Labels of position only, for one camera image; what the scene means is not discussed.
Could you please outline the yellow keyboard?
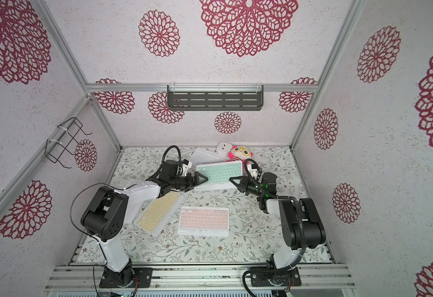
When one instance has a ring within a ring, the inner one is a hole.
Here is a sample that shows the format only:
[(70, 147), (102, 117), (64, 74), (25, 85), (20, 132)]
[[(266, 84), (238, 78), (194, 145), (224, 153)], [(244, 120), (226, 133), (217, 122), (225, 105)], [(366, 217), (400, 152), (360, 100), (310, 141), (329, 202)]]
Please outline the yellow keyboard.
[(134, 224), (148, 234), (158, 236), (184, 199), (180, 193), (171, 191), (161, 198), (152, 200), (136, 217)]

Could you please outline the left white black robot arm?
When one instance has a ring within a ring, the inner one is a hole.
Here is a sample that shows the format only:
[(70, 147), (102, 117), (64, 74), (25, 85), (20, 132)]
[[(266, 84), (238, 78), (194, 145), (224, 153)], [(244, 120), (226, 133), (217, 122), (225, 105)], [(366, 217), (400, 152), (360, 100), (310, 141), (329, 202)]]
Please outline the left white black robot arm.
[(147, 200), (162, 198), (176, 192), (188, 192), (208, 182), (199, 173), (189, 173), (188, 160), (163, 161), (157, 172), (145, 181), (126, 189), (117, 189), (107, 184), (97, 190), (85, 209), (80, 224), (85, 233), (97, 240), (105, 257), (105, 272), (122, 283), (130, 282), (133, 275), (132, 261), (127, 256), (120, 239), (128, 209)]

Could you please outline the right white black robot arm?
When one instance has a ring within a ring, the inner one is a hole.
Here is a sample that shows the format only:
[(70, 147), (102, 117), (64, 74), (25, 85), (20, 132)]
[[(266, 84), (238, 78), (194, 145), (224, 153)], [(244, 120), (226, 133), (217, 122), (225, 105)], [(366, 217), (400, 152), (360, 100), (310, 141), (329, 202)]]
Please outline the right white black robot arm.
[(259, 209), (281, 221), (285, 245), (267, 261), (269, 271), (285, 271), (296, 267), (308, 249), (325, 243), (326, 234), (311, 198), (297, 199), (277, 194), (277, 176), (264, 173), (259, 180), (251, 175), (235, 176), (229, 182), (249, 196), (257, 197)]

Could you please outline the green keyboard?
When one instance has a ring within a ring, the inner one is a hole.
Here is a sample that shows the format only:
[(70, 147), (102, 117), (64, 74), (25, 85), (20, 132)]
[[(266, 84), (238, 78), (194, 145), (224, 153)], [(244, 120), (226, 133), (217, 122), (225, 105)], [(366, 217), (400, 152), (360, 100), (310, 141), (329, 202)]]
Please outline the green keyboard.
[(196, 172), (208, 181), (194, 188), (195, 191), (236, 189), (230, 178), (242, 176), (242, 161), (221, 162), (196, 166)]

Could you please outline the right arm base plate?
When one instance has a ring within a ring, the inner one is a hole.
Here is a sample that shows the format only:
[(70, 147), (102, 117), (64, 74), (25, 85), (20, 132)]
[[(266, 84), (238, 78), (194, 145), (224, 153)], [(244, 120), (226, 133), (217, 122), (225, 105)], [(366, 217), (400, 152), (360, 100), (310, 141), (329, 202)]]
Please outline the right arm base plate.
[(272, 272), (262, 267), (252, 267), (249, 271), (253, 287), (299, 287), (302, 285), (297, 268)]

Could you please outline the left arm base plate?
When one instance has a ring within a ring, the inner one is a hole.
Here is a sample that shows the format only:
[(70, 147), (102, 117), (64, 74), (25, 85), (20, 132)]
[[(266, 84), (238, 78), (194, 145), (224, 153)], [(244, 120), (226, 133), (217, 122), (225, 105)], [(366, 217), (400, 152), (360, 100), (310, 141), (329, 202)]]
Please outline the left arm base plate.
[(152, 279), (153, 269), (124, 268), (122, 272), (113, 272), (105, 267), (99, 288), (148, 288)]

